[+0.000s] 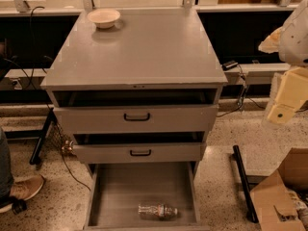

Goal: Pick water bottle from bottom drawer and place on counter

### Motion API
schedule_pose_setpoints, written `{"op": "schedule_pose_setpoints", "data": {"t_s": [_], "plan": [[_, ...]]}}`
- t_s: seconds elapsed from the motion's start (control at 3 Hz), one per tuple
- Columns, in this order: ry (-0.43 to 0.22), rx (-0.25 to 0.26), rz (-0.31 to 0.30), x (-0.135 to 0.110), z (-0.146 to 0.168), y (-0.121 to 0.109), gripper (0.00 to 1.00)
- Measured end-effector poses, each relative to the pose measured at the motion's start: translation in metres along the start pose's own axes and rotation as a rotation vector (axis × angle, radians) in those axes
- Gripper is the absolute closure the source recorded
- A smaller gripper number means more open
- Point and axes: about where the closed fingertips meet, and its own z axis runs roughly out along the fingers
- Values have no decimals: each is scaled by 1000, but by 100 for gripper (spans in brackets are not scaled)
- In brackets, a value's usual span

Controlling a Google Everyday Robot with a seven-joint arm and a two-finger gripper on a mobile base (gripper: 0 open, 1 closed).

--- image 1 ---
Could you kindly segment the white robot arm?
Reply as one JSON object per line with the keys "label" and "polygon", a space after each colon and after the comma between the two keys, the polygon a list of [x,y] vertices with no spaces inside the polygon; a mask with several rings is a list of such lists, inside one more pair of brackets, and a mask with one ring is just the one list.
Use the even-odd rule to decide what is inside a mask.
{"label": "white robot arm", "polygon": [[277,52],[290,68],[272,80],[266,121],[285,124],[308,101],[308,0],[302,0],[283,25],[258,46],[264,53]]}

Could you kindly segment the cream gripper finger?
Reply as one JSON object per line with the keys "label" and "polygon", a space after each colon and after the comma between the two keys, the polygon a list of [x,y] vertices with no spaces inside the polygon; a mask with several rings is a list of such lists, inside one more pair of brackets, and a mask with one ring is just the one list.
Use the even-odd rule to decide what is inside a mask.
{"label": "cream gripper finger", "polygon": [[286,124],[289,122],[295,115],[295,109],[292,107],[283,105],[283,104],[274,104],[269,109],[269,114],[267,120],[273,124]]}
{"label": "cream gripper finger", "polygon": [[277,52],[280,44],[280,35],[281,28],[277,28],[259,44],[258,50],[268,54]]}

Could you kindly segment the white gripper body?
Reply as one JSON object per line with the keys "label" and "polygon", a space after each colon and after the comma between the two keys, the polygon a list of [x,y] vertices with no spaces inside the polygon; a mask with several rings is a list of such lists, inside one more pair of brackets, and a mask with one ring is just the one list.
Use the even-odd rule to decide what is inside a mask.
{"label": "white gripper body", "polygon": [[298,111],[308,100],[308,69],[294,67],[281,77],[275,103],[287,110]]}

